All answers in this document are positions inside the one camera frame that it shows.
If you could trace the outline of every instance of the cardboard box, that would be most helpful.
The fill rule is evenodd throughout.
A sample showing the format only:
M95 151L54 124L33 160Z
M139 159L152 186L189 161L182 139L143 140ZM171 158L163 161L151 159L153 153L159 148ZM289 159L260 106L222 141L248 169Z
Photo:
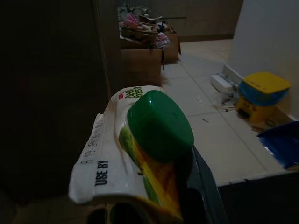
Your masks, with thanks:
M165 63L175 63L178 60L178 53L181 54L179 35L175 30L172 34L166 35L170 40L170 45L164 47L164 60Z
M161 86L162 49L121 50L125 86Z

